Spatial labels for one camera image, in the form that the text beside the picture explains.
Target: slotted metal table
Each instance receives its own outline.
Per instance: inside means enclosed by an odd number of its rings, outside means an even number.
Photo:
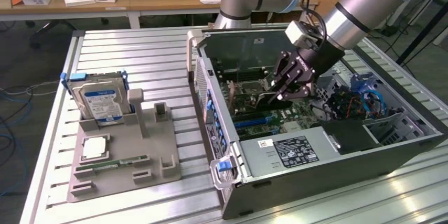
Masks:
[[[144,108],[172,107],[181,180],[67,203],[80,113],[59,86],[21,222],[25,223],[436,223],[448,220],[448,142],[415,157],[392,174],[307,199],[223,220],[217,192],[187,81],[187,31],[207,27],[104,30],[75,33],[63,71],[104,73],[125,69],[131,88],[144,89]],[[360,49],[448,125],[448,107],[375,45]],[[345,61],[367,71],[353,51]]]

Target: robotic arm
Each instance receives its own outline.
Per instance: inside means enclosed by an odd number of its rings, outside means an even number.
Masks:
[[[321,30],[304,22],[291,22],[285,33],[297,47],[281,52],[273,74],[271,98],[292,100],[313,94],[313,81],[343,58],[387,16],[407,0],[340,0],[321,20]],[[252,11],[289,12],[299,0],[221,0],[215,28],[249,27]]]

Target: office chair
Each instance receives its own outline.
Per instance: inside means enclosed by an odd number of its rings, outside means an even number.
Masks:
[[[109,20],[107,18],[101,18],[101,24],[107,25],[109,23]],[[28,27],[35,27],[36,23],[33,21],[25,21],[25,24]],[[49,21],[41,29],[35,32],[35,34],[29,38],[29,47],[33,49],[40,48],[39,38],[40,36],[48,32],[56,25],[65,25],[72,31],[77,30],[77,28],[69,23],[65,19],[55,19]]]

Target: floor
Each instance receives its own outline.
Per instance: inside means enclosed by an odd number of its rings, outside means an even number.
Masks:
[[[413,0],[404,16],[412,9],[413,5],[421,0]],[[421,28],[425,26],[432,18],[432,15],[440,9],[440,6],[431,5],[425,15],[420,18],[417,24],[409,27],[408,35],[403,35],[396,45],[395,51],[400,54],[405,50],[411,41],[416,37]],[[181,26],[184,17],[181,16],[157,16],[145,17],[141,19],[144,27],[157,26]],[[205,25],[209,21],[209,15],[200,15],[195,17],[196,25]],[[11,86],[31,86],[47,81],[56,81],[59,79],[60,71],[63,68],[68,45],[71,42],[71,34],[68,28],[64,26],[56,27],[48,34],[44,35],[43,46],[40,49],[31,49],[27,45],[27,39],[33,31],[45,22],[36,22],[35,28],[28,28],[24,22],[16,22],[13,27],[1,32],[4,27],[0,23],[0,88]],[[99,30],[99,29],[124,29],[129,28],[129,23],[125,18],[111,18],[109,24],[103,25],[100,19],[79,19],[72,20],[75,26],[81,30]],[[448,18],[440,22],[423,42],[423,45],[436,36],[436,34],[447,27]],[[384,40],[388,43],[395,41],[397,35]],[[387,42],[383,39],[372,38],[377,46],[385,50],[388,48]],[[424,86],[439,96],[439,98],[448,103],[448,89],[445,88],[445,80],[448,79],[448,42],[444,41],[441,47],[432,44],[424,52],[408,64],[412,69],[417,80]],[[397,58],[392,51],[388,52],[392,58]],[[9,92],[20,92],[24,88],[9,90]],[[35,93],[45,93],[55,90],[55,84],[41,86],[35,89]],[[15,99],[28,99],[27,95],[13,97]],[[53,102],[53,94],[32,97],[32,111],[29,116],[15,125],[11,129],[16,135],[17,140],[23,146],[24,156],[27,157],[28,177],[25,183],[13,188],[7,196],[0,197],[0,223],[19,223],[25,201],[27,189],[29,186],[33,167],[37,160],[41,139],[45,133],[48,116]],[[23,103],[11,102],[0,97],[0,116],[7,117],[16,109],[20,108]],[[0,134],[5,134],[5,130],[0,129]],[[0,148],[4,146],[5,141],[0,138]],[[0,162],[9,154],[11,149],[0,151]],[[0,193],[23,179],[24,165],[20,158],[20,152],[16,151],[8,163],[0,166]]]

